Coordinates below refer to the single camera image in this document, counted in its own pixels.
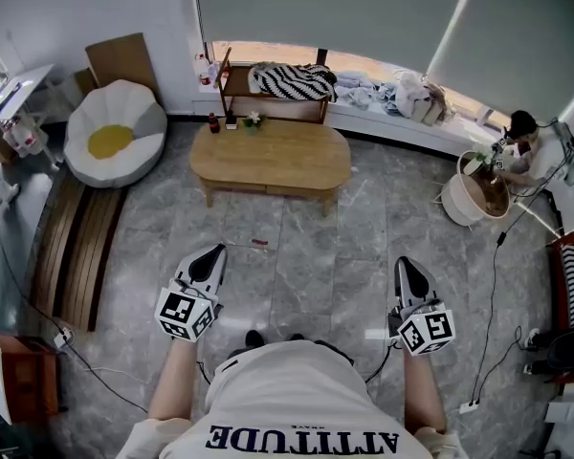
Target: chair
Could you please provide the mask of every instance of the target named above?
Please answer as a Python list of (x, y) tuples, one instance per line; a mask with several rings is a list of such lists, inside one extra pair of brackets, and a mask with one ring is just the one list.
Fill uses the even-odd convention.
[(66, 163), (88, 186), (127, 186), (159, 160), (166, 125), (166, 114), (147, 87), (114, 81), (90, 92), (68, 119)]

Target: desk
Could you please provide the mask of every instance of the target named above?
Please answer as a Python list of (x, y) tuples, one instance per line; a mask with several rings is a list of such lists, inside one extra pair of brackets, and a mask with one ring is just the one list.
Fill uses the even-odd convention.
[(47, 119), (48, 113), (30, 113), (23, 107), (26, 100), (30, 97), (36, 88), (44, 81), (47, 89), (49, 90), (51, 99), (56, 102), (60, 107), (68, 109), (68, 113), (72, 112), (72, 107), (68, 104), (68, 101), (61, 97), (61, 93), (57, 91), (50, 80), (47, 79), (47, 75), (53, 69), (54, 65), (41, 66), (40, 68), (35, 68), (29, 72), (22, 73), (21, 75), (14, 76), (9, 80), (9, 83), (4, 87), (0, 93), (0, 103), (16, 86), (17, 83), (21, 84), (21, 88), (11, 97), (4, 108), (0, 111), (0, 122), (12, 119), (13, 116), (18, 115), (21, 117), (22, 122), (33, 132), (36, 139), (40, 141), (42, 145), (42, 150), (49, 158), (50, 162), (55, 166), (55, 156), (47, 146), (47, 144), (42, 141), (42, 135), (35, 134), (42, 123)]

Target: potted plant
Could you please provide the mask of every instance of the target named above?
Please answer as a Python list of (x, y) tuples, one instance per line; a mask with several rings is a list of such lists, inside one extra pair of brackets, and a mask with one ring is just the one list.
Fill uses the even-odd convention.
[(475, 149), (475, 157), (463, 167), (463, 173), (465, 175), (472, 175), (481, 167), (491, 169), (491, 161), (493, 157), (494, 152), (490, 147), (479, 145), (478, 148)]
[(261, 116), (258, 112), (251, 111), (251, 114), (243, 119), (242, 122), (248, 128), (249, 134), (253, 136), (257, 134), (257, 131), (265, 119), (265, 116)]

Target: white bag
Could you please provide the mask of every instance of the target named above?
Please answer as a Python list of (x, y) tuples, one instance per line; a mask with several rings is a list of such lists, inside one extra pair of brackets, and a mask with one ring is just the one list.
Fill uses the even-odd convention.
[(416, 100), (424, 100), (430, 97), (430, 92), (423, 86), (423, 82), (413, 72), (402, 74), (395, 93), (395, 105), (400, 114), (405, 118), (411, 118)]

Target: wooden coffee table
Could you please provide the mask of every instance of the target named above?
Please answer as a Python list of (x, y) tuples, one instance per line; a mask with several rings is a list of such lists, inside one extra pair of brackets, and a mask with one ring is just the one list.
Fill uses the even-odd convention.
[(191, 169), (200, 177), (212, 206), (217, 188), (253, 190), (277, 195), (317, 197), (327, 216), (336, 189), (348, 180), (351, 153), (344, 137), (322, 124), (265, 120), (251, 133), (238, 129), (212, 134), (200, 128), (191, 148)]

